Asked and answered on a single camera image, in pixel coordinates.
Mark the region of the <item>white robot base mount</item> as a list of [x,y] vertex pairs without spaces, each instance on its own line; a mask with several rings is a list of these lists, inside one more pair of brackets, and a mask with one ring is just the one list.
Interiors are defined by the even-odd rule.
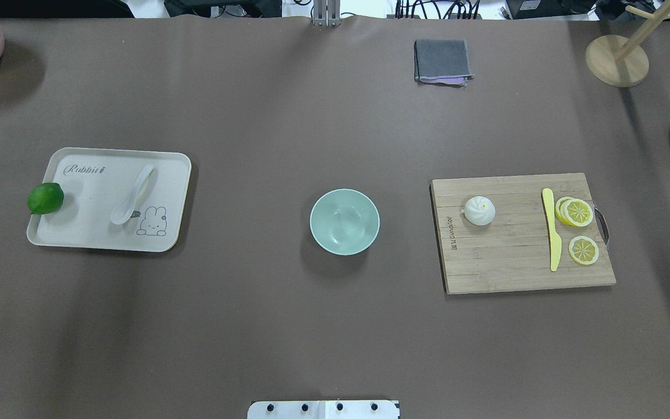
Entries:
[[400,418],[393,400],[286,400],[253,402],[247,418]]

